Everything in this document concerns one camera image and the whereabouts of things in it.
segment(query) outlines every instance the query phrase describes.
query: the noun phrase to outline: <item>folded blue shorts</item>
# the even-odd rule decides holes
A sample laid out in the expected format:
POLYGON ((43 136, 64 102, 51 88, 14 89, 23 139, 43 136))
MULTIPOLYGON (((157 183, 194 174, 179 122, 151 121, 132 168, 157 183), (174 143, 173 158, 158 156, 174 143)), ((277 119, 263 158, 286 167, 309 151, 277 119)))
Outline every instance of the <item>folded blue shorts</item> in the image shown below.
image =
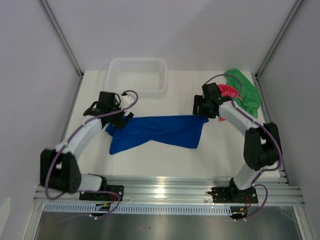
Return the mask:
POLYGON ((132 118, 123 130, 113 125, 105 129, 112 136, 109 153, 116 154, 150 140, 196 149, 202 127, 208 122, 202 116, 147 116, 132 118))

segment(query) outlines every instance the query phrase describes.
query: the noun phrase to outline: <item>pink fabric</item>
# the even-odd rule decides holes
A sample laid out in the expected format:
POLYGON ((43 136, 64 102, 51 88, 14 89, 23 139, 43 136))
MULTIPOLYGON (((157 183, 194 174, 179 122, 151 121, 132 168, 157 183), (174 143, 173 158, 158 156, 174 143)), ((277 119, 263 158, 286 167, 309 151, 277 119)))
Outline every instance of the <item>pink fabric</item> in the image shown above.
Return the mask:
MULTIPOLYGON (((222 97, 229 96, 232 98, 237 93, 237 90, 235 88, 226 84, 218 84, 218 88, 221 91, 222 97)), ((222 117, 219 117, 219 121, 225 121, 225 119, 222 117)))

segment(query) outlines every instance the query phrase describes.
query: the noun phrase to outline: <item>plastic container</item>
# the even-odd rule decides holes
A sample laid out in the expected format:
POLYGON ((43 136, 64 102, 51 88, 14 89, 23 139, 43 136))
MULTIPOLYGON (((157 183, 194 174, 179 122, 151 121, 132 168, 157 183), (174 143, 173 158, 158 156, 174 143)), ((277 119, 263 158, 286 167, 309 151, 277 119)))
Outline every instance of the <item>plastic container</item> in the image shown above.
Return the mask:
POLYGON ((167 92, 168 67, 161 58, 116 58, 109 65, 105 90, 135 90, 139 98, 160 98, 167 92))

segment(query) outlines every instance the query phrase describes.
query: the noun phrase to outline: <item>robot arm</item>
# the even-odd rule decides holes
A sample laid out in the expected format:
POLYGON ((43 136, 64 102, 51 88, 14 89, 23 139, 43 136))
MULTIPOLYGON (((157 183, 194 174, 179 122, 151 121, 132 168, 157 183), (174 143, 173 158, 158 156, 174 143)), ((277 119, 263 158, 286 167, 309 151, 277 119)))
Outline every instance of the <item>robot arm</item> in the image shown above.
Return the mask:
POLYGON ((40 155, 40 184, 46 185, 46 178, 56 155, 61 152, 53 163, 48 187, 73 194, 81 191, 98 191, 101 189, 103 177, 92 174, 81 174, 77 161, 91 141, 107 124, 113 124, 118 129, 128 123, 134 116, 132 112, 123 118, 127 108, 134 102, 128 94, 117 95, 112 92, 101 91, 98 101, 94 102, 84 113, 81 120, 82 128, 76 130, 68 139, 53 149, 45 149, 40 155), (97 117, 112 112, 116 114, 97 117))
MULTIPOLYGON (((215 203, 245 203, 246 196, 256 196, 253 183, 263 170, 275 164, 280 157, 273 141, 260 126, 264 126, 280 146, 278 128, 273 122, 263 123, 251 115, 238 111, 237 103, 232 103, 229 96, 222 97, 215 83, 204 84, 202 91, 203 95, 194 96, 193 115, 207 118, 222 117, 244 136, 245 164, 230 180, 228 187, 213 187, 210 194, 215 203)), ((258 199, 251 198, 251 202, 257 203, 258 199)))

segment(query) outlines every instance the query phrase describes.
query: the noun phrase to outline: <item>gray wall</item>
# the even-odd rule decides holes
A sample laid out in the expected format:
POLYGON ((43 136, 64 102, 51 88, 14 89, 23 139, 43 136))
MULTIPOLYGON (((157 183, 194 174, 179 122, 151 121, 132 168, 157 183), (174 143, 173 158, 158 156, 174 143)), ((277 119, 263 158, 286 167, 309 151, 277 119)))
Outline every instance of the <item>gray wall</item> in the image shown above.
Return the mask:
MULTIPOLYGON (((320 216, 320 1, 307 0, 260 82, 278 124, 291 182, 302 187, 313 224, 320 216)), ((320 228, 316 228, 320 237, 320 228)))
POLYGON ((296 0, 49 0, 80 66, 161 57, 170 70, 255 71, 296 0))
POLYGON ((2 0, 0 33, 0 202, 11 198, 1 239, 18 240, 40 153, 60 139, 78 78, 36 0, 2 0))

